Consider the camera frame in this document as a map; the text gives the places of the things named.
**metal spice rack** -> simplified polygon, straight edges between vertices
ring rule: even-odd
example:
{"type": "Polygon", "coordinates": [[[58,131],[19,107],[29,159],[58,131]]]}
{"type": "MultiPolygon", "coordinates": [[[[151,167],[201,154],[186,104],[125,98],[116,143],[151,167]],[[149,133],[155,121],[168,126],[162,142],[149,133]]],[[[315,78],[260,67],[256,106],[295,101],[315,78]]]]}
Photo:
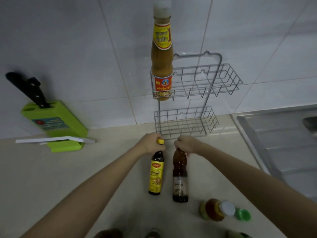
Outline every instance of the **metal spice rack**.
{"type": "MultiPolygon", "coordinates": [[[[222,63],[220,53],[205,51],[202,54],[179,55],[174,54],[174,60],[190,57],[216,56],[218,64],[192,67],[174,68],[171,98],[200,95],[206,97],[204,105],[199,108],[180,108],[161,110],[158,100],[158,111],[154,112],[156,132],[161,133],[164,139],[175,139],[179,135],[188,134],[195,137],[205,136],[216,129],[219,124],[211,107],[206,106],[209,95],[218,96],[219,93],[232,93],[239,90],[238,85],[243,82],[228,63],[222,63]]],[[[151,76],[153,98],[160,91],[155,91],[154,78],[151,76]]]]}

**wire basket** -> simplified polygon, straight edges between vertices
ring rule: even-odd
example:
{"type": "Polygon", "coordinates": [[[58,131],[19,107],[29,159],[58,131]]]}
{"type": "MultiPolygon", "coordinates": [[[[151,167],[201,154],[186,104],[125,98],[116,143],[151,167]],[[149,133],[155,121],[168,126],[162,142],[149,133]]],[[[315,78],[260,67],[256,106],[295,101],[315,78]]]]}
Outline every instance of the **wire basket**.
{"type": "Polygon", "coordinates": [[[211,107],[156,111],[154,119],[156,132],[164,139],[177,139],[182,134],[205,136],[218,124],[211,107]]]}
{"type": "MultiPolygon", "coordinates": [[[[153,98],[160,98],[155,91],[154,77],[151,75],[153,98]]],[[[243,82],[228,63],[174,68],[171,97],[187,97],[206,94],[229,93],[238,90],[243,82]]]]}

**sink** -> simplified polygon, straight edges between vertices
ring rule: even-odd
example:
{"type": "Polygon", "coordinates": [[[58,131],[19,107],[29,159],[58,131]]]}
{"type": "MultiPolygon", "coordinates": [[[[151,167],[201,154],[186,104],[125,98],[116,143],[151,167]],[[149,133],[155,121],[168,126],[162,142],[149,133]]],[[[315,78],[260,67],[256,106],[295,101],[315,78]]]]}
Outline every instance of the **sink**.
{"type": "Polygon", "coordinates": [[[303,125],[317,138],[317,116],[303,119],[303,125]]]}
{"type": "Polygon", "coordinates": [[[264,172],[317,202],[317,105],[231,117],[264,172]]]}

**white bottle cap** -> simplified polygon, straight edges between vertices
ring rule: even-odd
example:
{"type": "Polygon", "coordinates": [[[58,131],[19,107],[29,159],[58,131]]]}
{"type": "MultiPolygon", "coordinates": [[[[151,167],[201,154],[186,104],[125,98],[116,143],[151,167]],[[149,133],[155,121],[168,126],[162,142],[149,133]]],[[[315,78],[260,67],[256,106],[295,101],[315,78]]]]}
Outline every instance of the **white bottle cap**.
{"type": "Polygon", "coordinates": [[[219,208],[225,216],[233,216],[236,212],[235,206],[226,200],[220,202],[219,208]]]}
{"type": "Polygon", "coordinates": [[[171,16],[171,0],[154,0],[153,14],[156,18],[167,18],[171,16]]]}

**black knife handle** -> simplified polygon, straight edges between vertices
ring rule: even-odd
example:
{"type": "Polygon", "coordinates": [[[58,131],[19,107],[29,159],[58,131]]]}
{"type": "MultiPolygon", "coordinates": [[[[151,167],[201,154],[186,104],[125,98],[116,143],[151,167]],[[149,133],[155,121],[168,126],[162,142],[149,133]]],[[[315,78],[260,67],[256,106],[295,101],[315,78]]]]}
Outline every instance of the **black knife handle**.
{"type": "Polygon", "coordinates": [[[50,104],[46,102],[45,96],[40,89],[41,83],[36,78],[33,77],[25,81],[23,76],[16,72],[9,72],[5,76],[7,80],[28,96],[40,108],[51,107],[50,104]]]}

